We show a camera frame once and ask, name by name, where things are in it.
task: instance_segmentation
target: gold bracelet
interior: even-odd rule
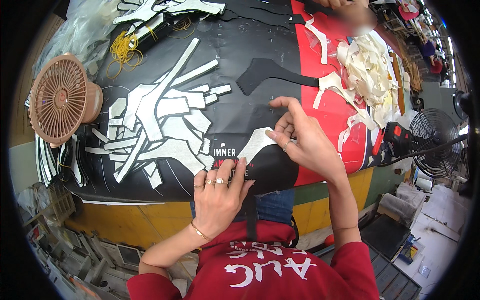
[[[212,239],[209,239],[206,235],[204,235],[203,233],[200,232],[200,230],[198,230],[198,228],[193,224],[193,220],[192,220],[192,227],[193,229],[195,229],[195,231],[197,232],[197,234],[199,236],[201,236],[202,238],[206,239],[207,241],[213,241]]]

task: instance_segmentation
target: wrist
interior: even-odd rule
[[[213,237],[209,237],[201,230],[201,228],[196,226],[194,220],[187,226],[187,229],[194,237],[194,240],[200,243],[200,246],[205,245],[213,240]]]
[[[334,174],[332,174],[331,177],[325,178],[325,180],[327,181],[327,184],[329,186],[335,187],[337,189],[340,189],[345,185],[350,186],[345,168],[343,168],[341,171],[335,172]]]

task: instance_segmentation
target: finger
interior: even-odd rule
[[[292,115],[293,119],[306,119],[307,115],[303,111],[303,108],[300,105],[300,102],[292,97],[277,97],[274,100],[269,102],[270,106],[279,108],[285,107],[288,108],[288,111]]]
[[[287,145],[288,142],[291,142],[290,138],[287,137],[284,133],[282,132],[276,132],[276,131],[270,131],[270,130],[266,130],[265,131],[265,134],[271,138],[272,140],[274,140],[278,146],[280,146],[280,148],[285,148],[285,145]],[[285,151],[286,153],[288,154],[288,156],[293,160],[295,161],[297,157],[300,156],[300,149],[298,148],[297,145],[295,145],[295,143],[289,143],[287,145],[287,147],[285,148]]]
[[[240,195],[241,188],[244,183],[245,177],[245,170],[247,169],[247,159],[244,157],[240,158],[239,163],[237,163],[237,167],[235,168],[235,174],[232,178],[232,183],[230,184],[230,188],[228,192],[232,195],[238,196]]]
[[[328,0],[313,0],[314,2],[320,3],[324,7],[330,7]]]
[[[294,131],[295,131],[295,127],[293,127],[292,125],[290,125],[290,126],[288,126],[287,128],[285,128],[285,131],[284,131],[283,133],[284,133],[288,138],[291,138]]]
[[[283,132],[289,125],[293,125],[292,114],[287,111],[275,125],[275,130]]]
[[[208,171],[207,173],[207,180],[213,180],[215,181],[216,180],[216,173],[218,172],[218,170],[210,170]],[[205,184],[205,191],[208,192],[208,191],[211,191],[213,192],[213,190],[215,189],[215,185],[214,184]]]
[[[340,0],[330,0],[330,7],[335,9],[341,6]]]
[[[243,200],[247,197],[248,190],[255,184],[256,180],[247,180],[243,183],[240,191],[240,203],[238,207],[238,211],[241,210],[241,205],[243,204]]]
[[[228,179],[232,173],[232,169],[235,167],[235,163],[231,159],[225,159],[218,169],[216,178],[221,178],[225,183],[217,183],[215,185],[215,191],[226,191],[228,190]]]
[[[207,178],[207,172],[200,171],[197,176],[193,178],[193,184],[195,185],[195,193],[203,192],[205,189],[205,179]]]

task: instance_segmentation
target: jeans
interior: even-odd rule
[[[257,199],[257,219],[292,225],[295,191],[276,191],[263,195],[255,195]],[[195,218],[195,202],[190,202],[192,217]],[[237,215],[233,222],[245,221],[245,215]]]

